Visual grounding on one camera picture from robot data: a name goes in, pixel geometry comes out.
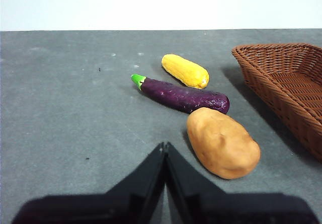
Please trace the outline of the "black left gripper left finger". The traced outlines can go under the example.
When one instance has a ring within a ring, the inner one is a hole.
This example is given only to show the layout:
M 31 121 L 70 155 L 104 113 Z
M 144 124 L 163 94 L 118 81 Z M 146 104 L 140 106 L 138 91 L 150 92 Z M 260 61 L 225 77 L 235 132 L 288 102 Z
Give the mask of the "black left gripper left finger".
M 32 199 L 13 223 L 148 223 L 165 181 L 165 144 L 103 194 L 56 195 Z

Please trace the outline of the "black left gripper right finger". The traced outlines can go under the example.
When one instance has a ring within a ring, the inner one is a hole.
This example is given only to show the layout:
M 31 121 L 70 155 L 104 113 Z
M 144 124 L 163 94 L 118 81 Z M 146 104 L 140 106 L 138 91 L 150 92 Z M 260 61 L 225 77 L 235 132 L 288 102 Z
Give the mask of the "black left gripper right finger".
M 184 223 L 318 223 L 301 198 L 282 193 L 226 193 L 165 144 L 167 186 Z

